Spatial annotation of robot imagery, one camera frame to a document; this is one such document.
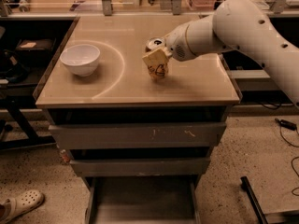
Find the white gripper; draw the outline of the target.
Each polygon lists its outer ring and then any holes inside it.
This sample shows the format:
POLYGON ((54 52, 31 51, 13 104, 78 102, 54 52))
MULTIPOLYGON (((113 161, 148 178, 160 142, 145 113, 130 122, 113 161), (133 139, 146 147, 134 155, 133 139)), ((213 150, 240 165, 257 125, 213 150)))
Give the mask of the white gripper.
POLYGON ((169 52, 172 57, 177 61, 184 62, 192 60, 196 55, 190 50, 186 34, 189 28, 188 23, 181 24, 172 32, 166 35, 165 45, 166 48, 157 48, 147 52, 142 60, 147 66, 157 66, 159 64, 167 64, 169 62, 169 52))

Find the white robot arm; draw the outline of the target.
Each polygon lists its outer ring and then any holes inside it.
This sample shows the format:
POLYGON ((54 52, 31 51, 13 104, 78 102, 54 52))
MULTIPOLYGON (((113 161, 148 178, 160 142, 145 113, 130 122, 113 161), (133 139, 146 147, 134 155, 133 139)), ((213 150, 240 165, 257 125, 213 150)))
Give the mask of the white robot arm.
POLYGON ((295 105, 299 103, 299 48, 250 0, 226 0, 212 15, 183 23, 159 41, 143 56, 155 79, 166 76, 170 59, 185 62, 237 50, 260 65, 295 105))

